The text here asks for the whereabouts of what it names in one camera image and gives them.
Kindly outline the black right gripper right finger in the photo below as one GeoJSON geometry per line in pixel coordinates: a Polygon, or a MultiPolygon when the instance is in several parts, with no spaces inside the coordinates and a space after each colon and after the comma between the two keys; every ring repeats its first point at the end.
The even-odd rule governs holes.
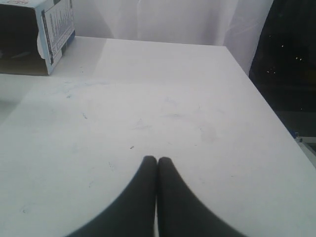
{"type": "Polygon", "coordinates": [[[158,161],[158,233],[161,237],[242,237],[190,190],[167,157],[158,161]]]}

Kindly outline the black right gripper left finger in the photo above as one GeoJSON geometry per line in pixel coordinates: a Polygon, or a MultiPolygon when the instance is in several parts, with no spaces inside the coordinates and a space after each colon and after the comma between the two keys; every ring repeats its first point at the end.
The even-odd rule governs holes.
{"type": "Polygon", "coordinates": [[[153,237],[157,160],[145,156],[134,177],[104,211],[70,237],[153,237]]]}

